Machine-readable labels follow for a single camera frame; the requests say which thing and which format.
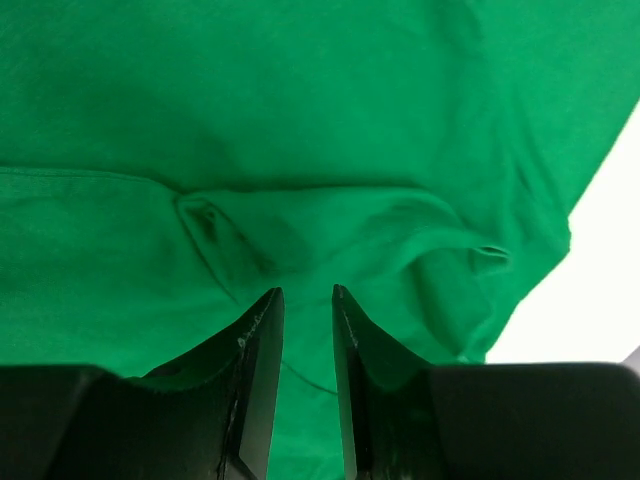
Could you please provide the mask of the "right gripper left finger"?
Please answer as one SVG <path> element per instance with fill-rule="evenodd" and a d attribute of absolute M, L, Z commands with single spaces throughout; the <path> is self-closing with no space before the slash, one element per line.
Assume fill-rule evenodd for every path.
<path fill-rule="evenodd" d="M 100 374 L 52 479 L 263 479 L 283 345 L 274 288 L 219 333 L 137 378 Z"/>

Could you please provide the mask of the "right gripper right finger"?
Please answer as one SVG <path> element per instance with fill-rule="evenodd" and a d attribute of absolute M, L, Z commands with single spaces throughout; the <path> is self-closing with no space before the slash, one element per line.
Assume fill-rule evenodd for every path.
<path fill-rule="evenodd" d="M 332 294 L 332 332 L 345 477 L 448 479 L 430 364 L 341 285 Z"/>

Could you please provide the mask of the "green t shirt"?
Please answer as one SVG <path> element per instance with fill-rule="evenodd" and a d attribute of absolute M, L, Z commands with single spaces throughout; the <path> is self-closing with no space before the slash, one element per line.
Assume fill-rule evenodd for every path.
<path fill-rule="evenodd" d="M 635 1 L 5 1 L 1 361 L 150 371 L 286 301 L 268 475 L 344 475 L 331 290 L 480 363 L 639 99 Z"/>

